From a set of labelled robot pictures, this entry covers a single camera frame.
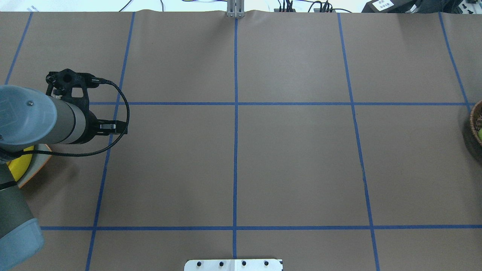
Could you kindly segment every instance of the yellow object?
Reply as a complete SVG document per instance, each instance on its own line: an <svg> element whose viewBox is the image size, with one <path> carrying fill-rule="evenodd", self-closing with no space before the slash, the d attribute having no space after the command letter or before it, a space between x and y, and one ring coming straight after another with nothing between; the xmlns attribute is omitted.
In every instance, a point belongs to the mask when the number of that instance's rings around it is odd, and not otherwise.
<svg viewBox="0 0 482 271"><path fill-rule="evenodd" d="M24 150L33 150L34 146L28 147ZM30 161L32 160L32 154L22 155L19 158L10 161L8 164L8 168L12 173L15 181L20 180L20 178L25 174L30 165Z"/></svg>

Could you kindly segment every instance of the wicker basket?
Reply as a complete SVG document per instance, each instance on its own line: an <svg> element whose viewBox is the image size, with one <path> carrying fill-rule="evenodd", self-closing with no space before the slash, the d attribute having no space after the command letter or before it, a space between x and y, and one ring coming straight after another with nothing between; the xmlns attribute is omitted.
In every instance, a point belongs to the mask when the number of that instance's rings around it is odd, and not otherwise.
<svg viewBox="0 0 482 271"><path fill-rule="evenodd" d="M475 104L470 112L470 130L473 136L482 147L482 140L479 138L479 131L482 129L482 100Z"/></svg>

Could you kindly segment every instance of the blue grid line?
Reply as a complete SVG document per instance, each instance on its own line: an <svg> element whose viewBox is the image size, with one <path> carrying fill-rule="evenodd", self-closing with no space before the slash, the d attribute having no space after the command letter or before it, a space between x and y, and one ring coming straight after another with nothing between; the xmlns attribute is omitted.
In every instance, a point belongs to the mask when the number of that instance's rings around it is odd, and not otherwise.
<svg viewBox="0 0 482 271"><path fill-rule="evenodd" d="M124 102L90 102L90 105L123 105ZM466 103L411 102L129 102L132 106L465 106Z"/></svg>
<svg viewBox="0 0 482 271"><path fill-rule="evenodd" d="M135 12L132 13L131 25L129 27L129 36L127 38L127 44L126 44L125 54L124 54L124 62L122 64L122 72L121 72L121 75L120 75L119 88L121 90L122 90L122 84L123 84L123 80L124 80L125 67L127 65L127 58L129 56L129 46L131 44L132 30L133 30L133 27L134 27L134 18L135 18ZM119 110L119 99L120 99L120 95L117 95L116 107L114 109L114 117L113 117L114 120L117 118L117 112ZM112 137L113 137L112 135L109 136L109 145L112 143ZM95 217L94 217L94 227L92 229L91 241L90 241L90 245L89 245L89 253L87 255L87 262L85 264L85 271L89 271L90 263L91 263L91 260L92 260L92 252L94 250L96 228L97 228L97 224L98 224L98 221L99 221L99 213L100 213L100 206L101 206L101 203L102 203L102 195L104 194L104 185L105 185L105 182L106 182L107 165L109 163L110 151L111 150L109 149L109 150L107 150L107 153L106 153L106 161L104 163L104 170L103 170L103 173L102 173L102 180L101 180L101 183L100 183L99 196L97 198L97 207L95 209Z"/></svg>
<svg viewBox="0 0 482 271"><path fill-rule="evenodd" d="M470 113L469 99L467 99L467 94L465 93L464 85L462 84L462 79L460 78L460 74L458 73L457 64L455 64L455 59L452 54L452 49L450 49L450 43L447 37L447 32L445 31L445 25L443 23L441 12L439 12L439 19L440 19L440 26L442 27L443 37L445 38L445 44L447 45L447 50L449 52L450 60L452 61L452 66L454 66L455 75L457 76L458 85L460 86L460 90L462 91L462 95L464 96L464 101L465 101L465 105L467 106L467 111L469 111Z"/></svg>
<svg viewBox="0 0 482 271"><path fill-rule="evenodd" d="M368 221L370 223L370 233L372 236L372 246L373 246L373 255L375 257L375 267L377 271L380 271L380 263L378 260L378 250L376 248L376 238L375 238L375 230L373 228L373 218L372 218L372 208L370 205L370 195L368 194L368 185L366 182L366 173L365 173L365 165L363 162L363 153L362 153L362 145L360 143L360 133L358 131L358 123L357 123L357 118L356 118L356 112L355 112L355 104L353 100L353 92L351 89L351 80L350 80L350 71L348 69L348 60L347 60L347 51L345 49L345 39L343 38L343 27L341 24L341 17L340 13L337 14L338 16L338 27L340 29L340 39L341 39L341 48L343 51L343 61L345 62L345 72L347 75L347 84L348 84L348 93L350 95L350 103L351 103L351 114L353 116L353 125L355 127L355 136L357 139L357 147L358 147L358 157L360 159L360 166L362 167L362 176L363 176L363 186L365 190L365 201L366 201L366 209L368 212Z"/></svg>
<svg viewBox="0 0 482 271"><path fill-rule="evenodd" d="M13 68L15 67L15 62L17 62L17 57L18 54L20 53L20 48L22 48L22 44L24 43L25 35L27 35L28 27L30 26L30 22L32 21L32 16L33 12L30 12L30 15L28 16L27 24L25 25L24 28L24 33L22 34L22 38L20 39L20 42L18 43L17 51L15 52L15 55L13 56L12 64L10 65L10 69L8 70L7 78L5 79L5 84L8 84L8 81L10 81L10 76L12 75Z"/></svg>
<svg viewBox="0 0 482 271"><path fill-rule="evenodd" d="M238 19L234 20L234 158L233 158L233 259L238 256Z"/></svg>
<svg viewBox="0 0 482 271"><path fill-rule="evenodd" d="M93 230L94 227L42 226L42 230ZM236 226L236 230L456 230L482 229L479 224L438 224L438 225L358 225L358 226ZM174 231L174 230L233 230L233 226L101 226L96 231Z"/></svg>

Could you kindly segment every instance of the light blue cap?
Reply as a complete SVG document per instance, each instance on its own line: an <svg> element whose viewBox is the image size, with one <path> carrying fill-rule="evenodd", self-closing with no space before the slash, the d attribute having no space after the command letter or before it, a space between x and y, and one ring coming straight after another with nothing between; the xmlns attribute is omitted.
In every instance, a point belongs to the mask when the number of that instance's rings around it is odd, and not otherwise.
<svg viewBox="0 0 482 271"><path fill-rule="evenodd" d="M32 257L44 244L39 221L32 218L0 238L0 271Z"/></svg>
<svg viewBox="0 0 482 271"><path fill-rule="evenodd" d="M13 85L0 86L0 143L34 143L44 138L56 121L55 104L44 93Z"/></svg>

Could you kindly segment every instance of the white bracket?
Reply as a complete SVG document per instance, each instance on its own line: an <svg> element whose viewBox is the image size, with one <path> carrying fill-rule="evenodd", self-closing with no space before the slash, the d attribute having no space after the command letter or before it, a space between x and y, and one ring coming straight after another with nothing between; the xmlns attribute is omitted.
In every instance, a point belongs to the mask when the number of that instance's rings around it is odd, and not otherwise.
<svg viewBox="0 0 482 271"><path fill-rule="evenodd" d="M244 0L228 0L226 15L230 18L244 17Z"/></svg>
<svg viewBox="0 0 482 271"><path fill-rule="evenodd" d="M283 271L279 259L190 260L184 271Z"/></svg>

